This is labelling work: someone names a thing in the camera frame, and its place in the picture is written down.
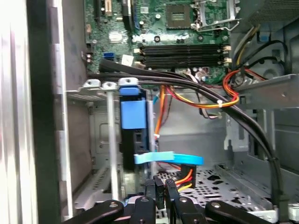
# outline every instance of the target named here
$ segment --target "blue drive bracket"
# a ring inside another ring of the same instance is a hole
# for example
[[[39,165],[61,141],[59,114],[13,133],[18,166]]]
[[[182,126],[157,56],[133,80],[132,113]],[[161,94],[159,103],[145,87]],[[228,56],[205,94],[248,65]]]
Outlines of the blue drive bracket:
[[[137,86],[125,86],[119,89],[121,96],[138,96],[140,89]],[[146,128],[146,100],[121,102],[121,127],[122,129]]]
[[[150,152],[134,155],[135,164],[142,164],[146,162],[170,162],[178,164],[203,165],[204,159],[200,156],[176,154],[173,152]]]
[[[174,154],[174,160],[169,160],[165,162],[178,163],[178,164],[190,164],[190,165],[203,165],[204,158],[196,155],[186,155],[186,154]]]
[[[159,152],[159,153],[143,153],[143,154],[135,154],[134,160],[135,164],[142,164],[146,162],[155,162],[155,161],[166,161],[173,160],[174,153],[173,152]]]

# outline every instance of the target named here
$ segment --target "red wire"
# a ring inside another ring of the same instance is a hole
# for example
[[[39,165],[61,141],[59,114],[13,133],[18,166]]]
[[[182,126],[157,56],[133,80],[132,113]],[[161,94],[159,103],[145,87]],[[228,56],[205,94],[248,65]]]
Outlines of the red wire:
[[[183,182],[181,182],[181,183],[178,183],[179,185],[180,184],[182,184],[182,183],[186,183],[186,182],[189,182],[189,181],[191,181],[192,180],[192,177],[190,176],[187,180],[185,180],[185,181],[183,181]]]

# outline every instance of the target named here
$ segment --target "motherboard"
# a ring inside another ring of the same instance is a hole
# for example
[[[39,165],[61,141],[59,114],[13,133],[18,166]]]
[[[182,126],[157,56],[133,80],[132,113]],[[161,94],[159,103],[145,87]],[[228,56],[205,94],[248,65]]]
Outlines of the motherboard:
[[[85,0],[87,72],[102,72],[99,63],[105,58],[144,69],[195,72],[207,84],[218,84],[229,65],[228,31],[199,28],[203,21],[227,17],[227,0]]]

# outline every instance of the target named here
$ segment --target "perforated metal panel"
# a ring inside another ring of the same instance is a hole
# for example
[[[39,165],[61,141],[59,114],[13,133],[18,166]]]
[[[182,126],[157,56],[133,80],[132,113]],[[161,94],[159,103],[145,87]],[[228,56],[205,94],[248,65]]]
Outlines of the perforated metal panel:
[[[179,172],[162,172],[158,176],[163,181],[176,179]],[[198,170],[196,173],[196,188],[186,189],[181,195],[195,198],[204,207],[211,200],[222,200],[245,211],[264,210],[262,206],[244,194],[234,184],[223,178],[215,169]]]
[[[299,15],[298,0],[266,0],[249,18],[251,22],[290,21]]]

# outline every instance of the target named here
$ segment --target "screw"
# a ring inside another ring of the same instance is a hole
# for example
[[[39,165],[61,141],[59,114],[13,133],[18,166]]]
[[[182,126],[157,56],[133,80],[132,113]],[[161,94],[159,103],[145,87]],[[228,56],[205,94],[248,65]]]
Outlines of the screw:
[[[111,202],[111,204],[109,205],[110,208],[115,208],[117,206],[118,206],[118,204],[115,204],[115,202]]]
[[[216,202],[213,202],[213,203],[212,203],[212,206],[215,207],[215,208],[217,208],[217,209],[220,208],[220,204],[219,204],[219,203],[216,203]]]
[[[141,199],[141,201],[142,201],[142,202],[148,202],[149,200],[148,200],[147,198],[143,197],[143,198]]]
[[[187,199],[185,197],[181,197],[179,200],[184,203],[187,202]]]

